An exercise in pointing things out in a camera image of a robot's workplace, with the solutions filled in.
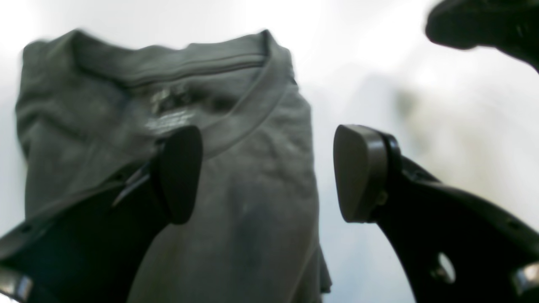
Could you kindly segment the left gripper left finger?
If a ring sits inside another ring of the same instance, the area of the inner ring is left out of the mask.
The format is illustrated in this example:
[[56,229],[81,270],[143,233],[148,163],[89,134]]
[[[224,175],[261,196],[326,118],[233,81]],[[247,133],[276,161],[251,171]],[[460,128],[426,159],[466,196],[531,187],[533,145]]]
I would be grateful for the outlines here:
[[125,303],[169,224],[188,222],[203,157],[200,129],[177,129],[131,178],[49,205],[1,238],[1,297],[13,303]]

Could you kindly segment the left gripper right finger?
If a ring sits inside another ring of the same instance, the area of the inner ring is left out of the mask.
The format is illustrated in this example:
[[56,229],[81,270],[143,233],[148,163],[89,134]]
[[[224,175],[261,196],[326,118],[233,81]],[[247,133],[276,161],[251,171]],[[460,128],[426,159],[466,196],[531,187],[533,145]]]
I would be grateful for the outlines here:
[[345,222],[375,223],[418,303],[537,303],[538,233],[404,157],[396,138],[340,125],[333,143]]

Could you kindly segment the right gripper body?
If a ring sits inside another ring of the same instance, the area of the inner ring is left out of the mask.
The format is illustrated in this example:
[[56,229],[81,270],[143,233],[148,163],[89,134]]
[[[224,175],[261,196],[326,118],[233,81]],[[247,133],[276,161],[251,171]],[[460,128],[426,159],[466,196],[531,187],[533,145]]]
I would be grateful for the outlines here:
[[425,34],[437,45],[496,48],[539,67],[537,0],[443,0],[429,12]]

